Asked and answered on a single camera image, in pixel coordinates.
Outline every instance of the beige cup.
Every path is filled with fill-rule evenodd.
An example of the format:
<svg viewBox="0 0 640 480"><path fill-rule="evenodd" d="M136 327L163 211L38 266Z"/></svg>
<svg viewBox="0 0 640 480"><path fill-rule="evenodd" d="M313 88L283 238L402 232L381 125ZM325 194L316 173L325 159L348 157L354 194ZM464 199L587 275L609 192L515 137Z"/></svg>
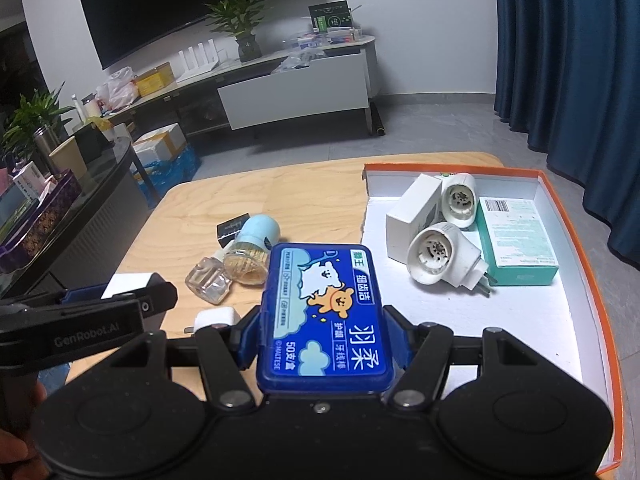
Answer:
<svg viewBox="0 0 640 480"><path fill-rule="evenodd" d="M82 178L86 173L86 164L82 159L78 142L74 136L69 137L49 153L49 158L58 171L71 170L77 179Z"/></svg>

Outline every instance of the blue plastic case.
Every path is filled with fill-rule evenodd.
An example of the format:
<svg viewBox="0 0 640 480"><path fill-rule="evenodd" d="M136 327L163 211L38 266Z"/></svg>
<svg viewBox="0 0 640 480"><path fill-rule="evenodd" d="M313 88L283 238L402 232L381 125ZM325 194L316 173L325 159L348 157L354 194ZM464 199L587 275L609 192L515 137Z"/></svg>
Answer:
<svg viewBox="0 0 640 480"><path fill-rule="evenodd" d="M278 244L262 295L266 393L383 392L394 377L380 290L362 245Z"/></svg>

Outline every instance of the clear plastic bag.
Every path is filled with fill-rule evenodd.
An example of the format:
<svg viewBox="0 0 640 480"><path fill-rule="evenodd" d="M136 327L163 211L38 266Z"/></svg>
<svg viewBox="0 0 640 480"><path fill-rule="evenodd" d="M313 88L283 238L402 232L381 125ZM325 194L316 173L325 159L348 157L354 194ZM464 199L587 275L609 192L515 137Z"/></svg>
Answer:
<svg viewBox="0 0 640 480"><path fill-rule="evenodd" d="M320 59L322 57L326 57L326 54L321 48L295 50L289 54L287 59L280 63L280 65L271 73L276 74L278 72L286 72L287 70L303 68L305 66L309 66L313 60Z"/></svg>
<svg viewBox="0 0 640 480"><path fill-rule="evenodd" d="M107 81L95 89L96 96L109 110L118 110L130 105L140 95L133 79L133 69L130 66L124 67L111 74Z"/></svg>

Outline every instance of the blue curtain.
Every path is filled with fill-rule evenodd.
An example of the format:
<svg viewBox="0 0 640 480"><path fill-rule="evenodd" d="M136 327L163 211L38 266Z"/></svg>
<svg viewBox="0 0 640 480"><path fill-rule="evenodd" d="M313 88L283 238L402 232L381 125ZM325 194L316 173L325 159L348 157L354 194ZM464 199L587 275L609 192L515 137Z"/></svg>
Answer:
<svg viewBox="0 0 640 480"><path fill-rule="evenodd" d="M495 111L640 265L640 0L497 0Z"/></svg>

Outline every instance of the gray tile floor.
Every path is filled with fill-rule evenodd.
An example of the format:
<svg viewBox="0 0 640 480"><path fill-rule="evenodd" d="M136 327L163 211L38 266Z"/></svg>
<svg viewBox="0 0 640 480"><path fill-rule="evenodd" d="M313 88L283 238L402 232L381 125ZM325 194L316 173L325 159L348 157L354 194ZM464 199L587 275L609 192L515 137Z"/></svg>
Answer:
<svg viewBox="0 0 640 480"><path fill-rule="evenodd" d="M196 179L287 164L395 153L489 152L505 166L545 170L560 195L596 273L612 323L626 389L621 480L636 480L633 422L640 433L640 274L607 249L610 229L585 213L583 190L546 169L546 155L527 149L489 104L381 107L385 137L368 137L360 111L225 131L191 140L202 158Z"/></svg>

